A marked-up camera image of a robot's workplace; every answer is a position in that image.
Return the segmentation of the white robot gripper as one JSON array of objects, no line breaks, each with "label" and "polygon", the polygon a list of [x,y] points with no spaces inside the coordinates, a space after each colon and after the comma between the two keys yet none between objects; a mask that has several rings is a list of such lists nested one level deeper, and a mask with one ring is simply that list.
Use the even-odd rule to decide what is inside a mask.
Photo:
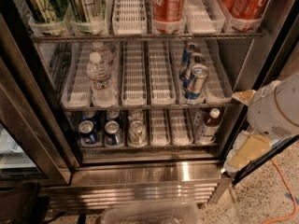
[{"label": "white robot gripper", "polygon": [[274,80],[257,91],[234,92],[232,97],[249,106],[247,121],[258,133],[240,132],[223,164],[226,172],[236,173],[262,157],[271,149],[271,139],[284,140],[299,134],[298,73]]}]

